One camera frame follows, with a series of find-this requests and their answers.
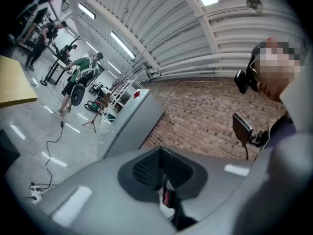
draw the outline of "ceiling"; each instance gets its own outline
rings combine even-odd
[[[260,0],[260,14],[246,0],[218,1],[204,6],[200,0],[68,0],[79,33],[104,53],[102,64],[118,77],[234,76],[267,37],[305,47],[305,33],[285,0]],[[135,54],[133,60],[112,31]]]

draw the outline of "shiny white floor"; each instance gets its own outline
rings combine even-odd
[[[51,67],[53,63],[51,55],[52,52],[46,50],[35,63],[35,71],[23,70],[29,82],[31,76],[38,83],[45,77],[49,66]],[[19,50],[15,50],[12,58],[20,61],[22,67],[25,64],[26,55],[22,56]],[[61,70],[60,68],[56,72],[56,76],[61,73]],[[48,83],[45,87],[39,83],[39,86],[34,89],[38,96],[36,102],[0,109],[0,129],[5,130],[21,154],[7,171],[6,179],[21,198],[30,196],[30,182],[49,183],[46,169],[39,160],[46,163],[48,160],[46,142],[56,141],[61,132],[62,117],[57,113],[57,109],[63,99],[60,92],[63,89],[64,78],[65,74],[56,86]],[[52,159],[47,167],[52,172],[53,184],[59,184],[97,159],[97,147],[101,135],[94,133],[90,124],[82,126],[95,116],[84,107],[88,100],[93,101],[94,96],[86,91],[82,103],[73,106],[70,113],[66,112],[64,129],[59,142],[48,144]],[[97,131],[100,117],[95,122]],[[38,159],[31,158],[35,150],[35,157]]]

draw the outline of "man in green shirt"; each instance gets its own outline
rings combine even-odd
[[[93,56],[93,58],[83,57],[65,66],[65,69],[69,69],[74,65],[79,66],[79,68],[73,74],[72,78],[66,85],[66,88],[67,88],[66,94],[62,101],[61,108],[58,109],[58,113],[60,116],[63,116],[63,110],[67,105],[67,102],[70,98],[70,95],[72,93],[74,86],[78,83],[81,83],[86,87],[88,83],[99,74],[99,67],[97,65],[97,61],[101,60],[102,58],[103,58],[103,54],[101,52],[98,52],[97,54]],[[67,106],[68,112],[70,112],[71,106],[72,106],[72,103],[71,101],[69,101],[68,106]]]

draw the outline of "green shirt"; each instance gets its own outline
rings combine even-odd
[[[97,65],[97,62],[92,60],[93,61],[93,64],[90,65],[92,66],[93,68]],[[89,58],[88,57],[82,57],[80,59],[77,59],[74,61],[74,65],[78,65],[80,66],[79,70],[80,71],[83,71],[85,69],[88,69],[90,68],[89,67],[89,64],[90,64],[90,61],[89,61]],[[94,76],[97,76],[99,74],[99,69],[95,69],[94,70]],[[78,75],[78,71],[72,76],[72,78],[70,79],[71,82],[76,82],[76,77]]]

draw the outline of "round ceiling fixture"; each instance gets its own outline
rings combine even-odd
[[[260,0],[246,0],[246,6],[254,13],[261,13],[263,11],[263,4]]]

